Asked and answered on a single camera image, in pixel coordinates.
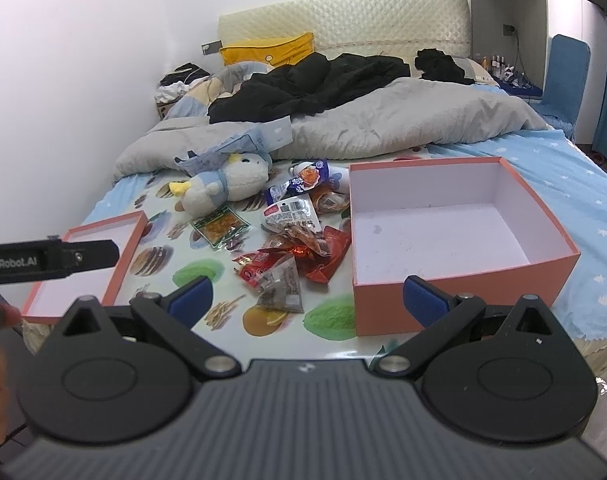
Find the blue chair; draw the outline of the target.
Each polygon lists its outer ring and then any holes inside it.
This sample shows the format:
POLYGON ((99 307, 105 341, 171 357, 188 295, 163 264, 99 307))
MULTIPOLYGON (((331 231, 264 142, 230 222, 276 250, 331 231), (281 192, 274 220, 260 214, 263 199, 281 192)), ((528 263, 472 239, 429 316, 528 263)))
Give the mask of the blue chair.
POLYGON ((563 130, 575 140, 591 61, 591 50, 584 41, 555 35, 550 42, 549 62, 543 95, 532 108, 553 128, 563 130))

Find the clear dark snack packet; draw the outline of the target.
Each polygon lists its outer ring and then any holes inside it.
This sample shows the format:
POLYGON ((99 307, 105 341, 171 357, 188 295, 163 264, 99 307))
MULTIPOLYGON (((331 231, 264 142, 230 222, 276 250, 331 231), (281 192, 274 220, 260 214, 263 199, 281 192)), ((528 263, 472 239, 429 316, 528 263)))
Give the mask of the clear dark snack packet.
POLYGON ((295 257, 286 254, 261 275, 259 281, 259 307, 290 313, 304 312, 299 274, 295 257))

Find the cream quilted headboard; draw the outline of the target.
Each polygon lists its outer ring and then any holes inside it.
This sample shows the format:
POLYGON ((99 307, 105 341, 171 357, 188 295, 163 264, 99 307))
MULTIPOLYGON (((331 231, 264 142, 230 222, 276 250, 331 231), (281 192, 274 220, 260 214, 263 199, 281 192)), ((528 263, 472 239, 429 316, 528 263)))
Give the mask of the cream quilted headboard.
POLYGON ((226 47, 304 32, 327 58, 350 52, 412 62, 430 48, 471 55, 468 0, 295 0, 223 14, 218 23, 226 47))

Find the white blue plush bird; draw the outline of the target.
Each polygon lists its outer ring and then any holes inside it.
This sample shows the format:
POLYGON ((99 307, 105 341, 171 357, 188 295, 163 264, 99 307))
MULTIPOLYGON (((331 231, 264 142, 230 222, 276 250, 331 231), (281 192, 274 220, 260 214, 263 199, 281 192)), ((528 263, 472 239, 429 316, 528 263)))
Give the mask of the white blue plush bird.
POLYGON ((271 162, 253 153, 231 154, 216 170, 202 171, 184 182, 170 182, 168 188, 193 219, 212 214, 229 202, 239 202, 264 189, 271 162))

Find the green pickled vegetable packet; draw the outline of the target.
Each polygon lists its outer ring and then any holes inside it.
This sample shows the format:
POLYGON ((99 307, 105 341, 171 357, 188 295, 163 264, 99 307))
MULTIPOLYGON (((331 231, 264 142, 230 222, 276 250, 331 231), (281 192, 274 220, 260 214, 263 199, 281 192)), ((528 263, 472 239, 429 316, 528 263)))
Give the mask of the green pickled vegetable packet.
POLYGON ((193 220, 191 226, 214 249, 228 244, 250 228, 250 224, 228 205, 221 206, 204 218, 193 220))

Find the yellow pillow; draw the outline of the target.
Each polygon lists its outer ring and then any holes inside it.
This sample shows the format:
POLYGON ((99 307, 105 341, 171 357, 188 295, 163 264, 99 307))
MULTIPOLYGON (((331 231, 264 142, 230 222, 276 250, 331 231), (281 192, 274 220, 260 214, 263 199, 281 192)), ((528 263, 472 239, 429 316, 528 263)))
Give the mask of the yellow pillow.
POLYGON ((304 32, 299 36, 238 41, 220 49, 223 63, 260 62, 279 67, 295 65, 314 52, 314 35, 304 32))

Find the pink box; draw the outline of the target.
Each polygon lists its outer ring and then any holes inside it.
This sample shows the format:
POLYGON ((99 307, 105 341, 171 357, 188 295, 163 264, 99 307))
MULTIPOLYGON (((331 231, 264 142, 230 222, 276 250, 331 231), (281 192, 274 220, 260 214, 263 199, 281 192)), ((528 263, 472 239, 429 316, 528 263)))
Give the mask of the pink box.
POLYGON ((553 304, 580 250, 502 157, 368 162, 350 178, 352 284, 360 336, 416 333, 402 287, 417 275, 456 295, 553 304))

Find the red snack packet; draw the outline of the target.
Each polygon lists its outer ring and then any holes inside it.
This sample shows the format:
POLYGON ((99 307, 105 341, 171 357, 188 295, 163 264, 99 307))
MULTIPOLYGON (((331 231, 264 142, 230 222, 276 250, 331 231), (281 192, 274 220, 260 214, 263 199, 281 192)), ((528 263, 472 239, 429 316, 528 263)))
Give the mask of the red snack packet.
POLYGON ((268 236, 264 246, 233 259, 235 272, 248 285, 258 287, 260 279, 281 260, 293 260, 297 273, 312 283, 326 285, 343 262, 351 236, 325 226, 321 233, 304 228, 287 228, 268 236))

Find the black clothes pile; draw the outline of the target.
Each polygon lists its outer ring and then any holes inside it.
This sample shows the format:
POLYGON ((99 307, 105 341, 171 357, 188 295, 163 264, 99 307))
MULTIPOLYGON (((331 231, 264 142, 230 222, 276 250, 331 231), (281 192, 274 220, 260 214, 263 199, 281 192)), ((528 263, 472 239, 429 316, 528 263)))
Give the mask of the black clothes pile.
POLYGON ((209 122, 272 122, 332 110, 409 77, 401 58, 343 53, 330 60, 314 52, 295 65, 255 74, 227 98, 209 106, 209 122))

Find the black garment by headboard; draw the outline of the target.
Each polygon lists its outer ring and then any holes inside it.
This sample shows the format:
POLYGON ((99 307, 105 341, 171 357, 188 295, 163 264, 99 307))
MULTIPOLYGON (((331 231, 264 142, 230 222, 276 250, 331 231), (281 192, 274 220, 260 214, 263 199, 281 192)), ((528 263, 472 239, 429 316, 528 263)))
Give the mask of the black garment by headboard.
POLYGON ((453 82, 453 84, 474 84, 473 78, 465 76, 463 68, 454 62, 451 55, 437 49, 424 49, 417 52, 414 65, 421 72, 421 78, 430 81, 453 82))

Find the grey duvet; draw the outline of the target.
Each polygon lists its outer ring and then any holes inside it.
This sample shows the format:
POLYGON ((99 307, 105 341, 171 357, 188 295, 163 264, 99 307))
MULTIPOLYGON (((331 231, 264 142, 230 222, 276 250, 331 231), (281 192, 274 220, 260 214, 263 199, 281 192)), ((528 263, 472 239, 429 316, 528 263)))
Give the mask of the grey duvet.
MULTIPOLYGON (((398 78, 366 96, 290 122, 293 142, 275 159, 363 159, 425 144, 476 143, 547 123, 526 102, 490 87, 398 78)), ((251 122, 212 124, 205 116, 159 122, 117 158, 116 181, 130 174, 178 168, 188 151, 213 148, 251 122)))

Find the blue kimchi snack packet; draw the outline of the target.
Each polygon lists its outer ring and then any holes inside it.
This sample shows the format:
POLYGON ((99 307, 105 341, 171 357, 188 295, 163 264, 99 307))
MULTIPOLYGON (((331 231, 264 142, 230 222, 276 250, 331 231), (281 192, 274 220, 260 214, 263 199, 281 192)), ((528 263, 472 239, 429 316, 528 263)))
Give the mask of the blue kimchi snack packet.
POLYGON ((308 193, 322 185, 328 185, 333 192, 349 192, 349 170, 330 164, 326 159, 298 162, 290 168, 290 177, 266 189, 264 196, 268 205, 285 198, 308 193))

